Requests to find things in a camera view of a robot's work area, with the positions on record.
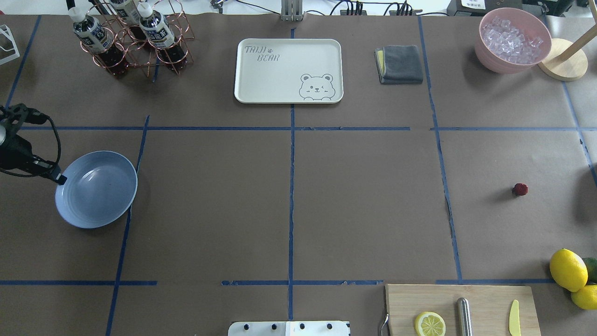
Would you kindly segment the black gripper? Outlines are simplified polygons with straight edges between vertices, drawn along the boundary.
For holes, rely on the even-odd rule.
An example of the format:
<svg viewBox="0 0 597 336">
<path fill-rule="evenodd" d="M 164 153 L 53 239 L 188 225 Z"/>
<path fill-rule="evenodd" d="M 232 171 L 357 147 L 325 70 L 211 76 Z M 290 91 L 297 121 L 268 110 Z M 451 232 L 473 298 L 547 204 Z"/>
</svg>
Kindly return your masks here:
<svg viewBox="0 0 597 336">
<path fill-rule="evenodd" d="M 36 156 L 32 153 L 31 144 L 19 135 L 6 134 L 0 146 L 0 168 L 12 173 L 21 170 L 28 174 L 39 174 L 58 185 L 64 185 L 68 178 L 62 174 L 57 162 L 40 161 L 35 164 Z"/>
</svg>

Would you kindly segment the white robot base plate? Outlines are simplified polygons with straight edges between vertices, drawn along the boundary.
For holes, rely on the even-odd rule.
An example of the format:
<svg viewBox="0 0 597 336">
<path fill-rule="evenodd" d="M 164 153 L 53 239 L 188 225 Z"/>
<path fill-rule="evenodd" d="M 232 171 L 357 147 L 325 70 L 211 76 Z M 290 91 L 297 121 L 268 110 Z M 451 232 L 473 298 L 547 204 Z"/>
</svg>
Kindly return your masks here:
<svg viewBox="0 0 597 336">
<path fill-rule="evenodd" d="M 263 321 L 235 322 L 229 336 L 350 336 L 350 323 L 345 321 Z"/>
</svg>

